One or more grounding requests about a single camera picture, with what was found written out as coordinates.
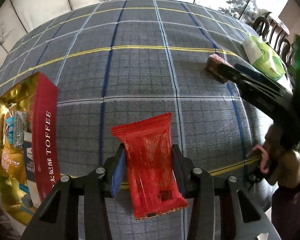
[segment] hand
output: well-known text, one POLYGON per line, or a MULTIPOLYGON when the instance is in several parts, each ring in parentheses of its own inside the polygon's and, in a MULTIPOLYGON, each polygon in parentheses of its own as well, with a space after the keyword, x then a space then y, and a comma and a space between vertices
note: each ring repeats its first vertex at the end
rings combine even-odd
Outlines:
POLYGON ((276 180, 279 186, 295 188, 300 184, 300 142, 290 150, 280 145, 282 130, 272 125, 267 134, 263 148, 269 158, 278 162, 276 180))

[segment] red wrapper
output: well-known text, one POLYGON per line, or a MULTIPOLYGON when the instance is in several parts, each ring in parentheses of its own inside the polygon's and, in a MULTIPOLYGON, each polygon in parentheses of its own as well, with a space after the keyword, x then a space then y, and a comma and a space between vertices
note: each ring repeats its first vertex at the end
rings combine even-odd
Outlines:
POLYGON ((135 219, 187 207, 172 171, 171 113, 111 130, 125 145, 135 219))

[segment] wooden chair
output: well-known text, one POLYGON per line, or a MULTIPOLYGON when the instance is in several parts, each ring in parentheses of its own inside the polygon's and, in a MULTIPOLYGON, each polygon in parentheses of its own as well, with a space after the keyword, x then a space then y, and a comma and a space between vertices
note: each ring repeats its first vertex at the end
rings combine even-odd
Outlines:
POLYGON ((294 88, 295 84, 295 68, 294 68, 294 50, 293 50, 293 44, 291 45, 290 42, 287 39, 282 39, 279 43, 280 47, 282 43, 286 43, 286 45, 282 49, 282 53, 280 55, 282 61, 284 62, 286 68, 286 77, 288 81, 290 81, 292 87, 294 88))
POLYGON ((252 26, 252 28, 256 31, 256 33, 259 36, 262 36, 263 40, 265 40, 266 36, 268 35, 269 27, 270 27, 269 21, 263 16, 258 17, 252 26))
POLYGON ((280 55, 282 40, 289 36, 290 32, 286 25, 272 12, 267 12, 265 18, 269 20, 271 33, 266 40, 269 45, 280 55))

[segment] table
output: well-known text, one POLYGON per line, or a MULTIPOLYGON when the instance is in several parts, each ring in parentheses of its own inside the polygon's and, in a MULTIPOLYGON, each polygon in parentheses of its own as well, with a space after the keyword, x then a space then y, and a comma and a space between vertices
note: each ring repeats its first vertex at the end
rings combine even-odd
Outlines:
MULTIPOLYGON (((252 68, 241 46, 248 35, 257 34, 194 4, 115 0, 92 5, 18 41, 0 71, 0 95, 35 71, 58 86, 63 174, 85 175, 113 156, 119 140, 111 135, 112 126, 172 112, 172 142, 185 156, 214 175, 242 180, 250 169, 244 159, 252 145, 263 142, 272 120, 243 102, 233 83, 219 83, 203 67, 218 53, 231 64, 252 68)), ((127 190, 106 204, 114 240, 186 238, 191 203, 184 211, 141 221, 133 218, 127 190)), ((80 199, 80 239, 82 205, 80 199)))

